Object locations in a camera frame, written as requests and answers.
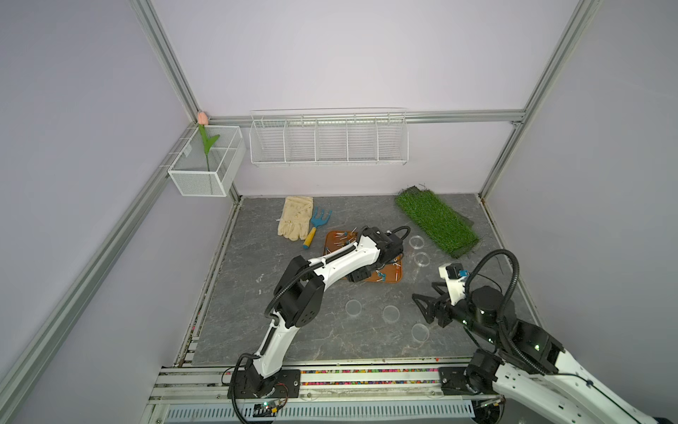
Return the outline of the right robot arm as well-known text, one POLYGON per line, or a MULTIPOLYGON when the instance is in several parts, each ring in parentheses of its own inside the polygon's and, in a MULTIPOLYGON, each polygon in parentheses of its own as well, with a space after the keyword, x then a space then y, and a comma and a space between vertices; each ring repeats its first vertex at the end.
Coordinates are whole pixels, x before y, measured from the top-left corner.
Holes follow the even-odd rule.
POLYGON ((554 423, 665 423, 667 418, 642 412, 588 372, 540 325, 517 318, 512 300, 519 279, 515 254, 497 249, 472 270, 444 265, 432 287, 434 297, 412 299, 427 323, 445 328, 462 325, 473 342, 484 340, 465 367, 441 367, 441 391, 447 396, 492 396, 494 410, 512 399, 554 423), (511 268, 508 288, 471 284, 494 257, 511 268))

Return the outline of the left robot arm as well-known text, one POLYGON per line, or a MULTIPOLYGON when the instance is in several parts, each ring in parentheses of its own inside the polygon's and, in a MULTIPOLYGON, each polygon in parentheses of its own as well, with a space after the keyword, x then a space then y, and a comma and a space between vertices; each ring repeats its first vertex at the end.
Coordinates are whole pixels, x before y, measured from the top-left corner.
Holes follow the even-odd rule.
POLYGON ((259 349, 240 355, 233 367, 230 398, 272 394, 284 380, 287 351, 301 328, 318 316, 325 291, 341 279, 360 282, 394 263, 404 253, 410 232, 407 225, 388 231, 367 226, 353 242, 334 252, 310 260, 301 255, 293 258, 265 307, 271 322, 259 349))

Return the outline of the clear candy jar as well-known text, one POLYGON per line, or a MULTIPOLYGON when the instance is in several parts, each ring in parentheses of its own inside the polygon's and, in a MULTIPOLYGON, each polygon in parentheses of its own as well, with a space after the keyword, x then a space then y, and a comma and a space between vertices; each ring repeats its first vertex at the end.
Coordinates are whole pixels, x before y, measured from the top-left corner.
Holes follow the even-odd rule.
POLYGON ((425 252, 418 252, 414 254, 413 260, 421 268, 425 268, 430 265, 431 259, 430 256, 425 252))

